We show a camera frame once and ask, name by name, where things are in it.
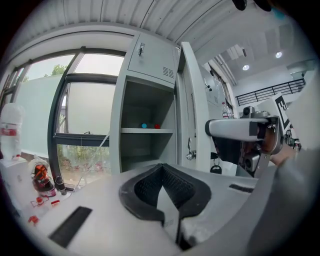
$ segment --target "metal railing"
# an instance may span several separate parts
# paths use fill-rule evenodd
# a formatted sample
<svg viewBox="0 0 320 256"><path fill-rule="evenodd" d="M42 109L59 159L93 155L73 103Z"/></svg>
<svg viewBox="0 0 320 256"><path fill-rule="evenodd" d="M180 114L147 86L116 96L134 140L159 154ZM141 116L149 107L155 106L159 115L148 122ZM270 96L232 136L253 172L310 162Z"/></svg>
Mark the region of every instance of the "metal railing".
<svg viewBox="0 0 320 256"><path fill-rule="evenodd" d="M255 90L236 96L238 105L245 105L253 102L260 102L271 98L272 96L282 93L282 95L295 94L301 92L306 85L306 81L302 79L280 83L264 89Z"/></svg>

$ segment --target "locker vent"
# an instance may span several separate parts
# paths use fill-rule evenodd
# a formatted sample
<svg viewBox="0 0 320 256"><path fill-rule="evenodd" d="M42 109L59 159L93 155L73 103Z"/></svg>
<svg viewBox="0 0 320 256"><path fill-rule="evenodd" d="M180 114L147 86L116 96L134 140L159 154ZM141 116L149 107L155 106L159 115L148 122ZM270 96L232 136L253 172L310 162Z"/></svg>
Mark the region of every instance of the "locker vent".
<svg viewBox="0 0 320 256"><path fill-rule="evenodd" d="M165 66L163 67L163 74L167 77L174 78L174 71Z"/></svg>

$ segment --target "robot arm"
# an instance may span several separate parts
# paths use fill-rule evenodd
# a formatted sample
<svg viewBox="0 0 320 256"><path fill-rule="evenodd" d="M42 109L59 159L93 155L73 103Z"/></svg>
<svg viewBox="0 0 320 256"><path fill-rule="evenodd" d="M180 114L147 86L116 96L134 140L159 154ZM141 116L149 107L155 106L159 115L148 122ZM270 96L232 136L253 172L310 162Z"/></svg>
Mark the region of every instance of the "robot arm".
<svg viewBox="0 0 320 256"><path fill-rule="evenodd" d="M270 151L264 151L262 143L269 127L275 130L274 143ZM268 167L270 155L277 154L283 145L279 116L255 111L252 106L244 108L240 119L209 120L205 132L212 137L223 161L240 165L252 177L260 177L262 170ZM253 145L250 151L248 143Z"/></svg>

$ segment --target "corrugated ceiling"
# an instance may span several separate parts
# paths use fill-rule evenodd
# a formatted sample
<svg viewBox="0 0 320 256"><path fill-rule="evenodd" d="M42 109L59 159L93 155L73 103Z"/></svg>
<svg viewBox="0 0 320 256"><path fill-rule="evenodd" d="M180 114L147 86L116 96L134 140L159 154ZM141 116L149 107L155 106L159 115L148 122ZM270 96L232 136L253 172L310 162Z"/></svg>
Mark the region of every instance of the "corrugated ceiling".
<svg viewBox="0 0 320 256"><path fill-rule="evenodd" d="M188 41L196 51L237 11L231 0L48 0L26 20L10 53L58 28L97 22L141 28L178 45Z"/></svg>

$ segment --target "window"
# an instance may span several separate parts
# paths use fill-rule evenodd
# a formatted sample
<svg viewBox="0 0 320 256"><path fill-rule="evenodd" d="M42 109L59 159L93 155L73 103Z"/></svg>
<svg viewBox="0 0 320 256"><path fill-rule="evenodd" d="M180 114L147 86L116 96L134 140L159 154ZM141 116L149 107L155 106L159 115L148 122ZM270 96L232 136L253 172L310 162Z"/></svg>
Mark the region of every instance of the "window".
<svg viewBox="0 0 320 256"><path fill-rule="evenodd" d="M109 138L102 147L99 145L109 134L113 98L123 59L123 56L79 53L59 89L59 98L52 103L59 112L48 124L52 128L49 131L52 134L49 145L51 168L55 172L53 175L62 176L69 189L79 181L80 186L85 186L111 175Z"/></svg>
<svg viewBox="0 0 320 256"><path fill-rule="evenodd" d="M23 82L50 76L62 75L74 55L65 55L38 61L30 66Z"/></svg>
<svg viewBox="0 0 320 256"><path fill-rule="evenodd" d="M62 101L59 132L107 135L115 88L114 84L69 83Z"/></svg>
<svg viewBox="0 0 320 256"><path fill-rule="evenodd" d="M97 149L96 146L57 145L58 163L64 183L75 186L81 179L79 185L84 186L111 175L109 147L102 146L96 153Z"/></svg>
<svg viewBox="0 0 320 256"><path fill-rule="evenodd" d="M107 54L85 54L74 73L118 76L124 58Z"/></svg>
<svg viewBox="0 0 320 256"><path fill-rule="evenodd" d="M48 120L52 101L73 55L32 64L19 85L15 102L25 110L21 130L22 152L48 158Z"/></svg>

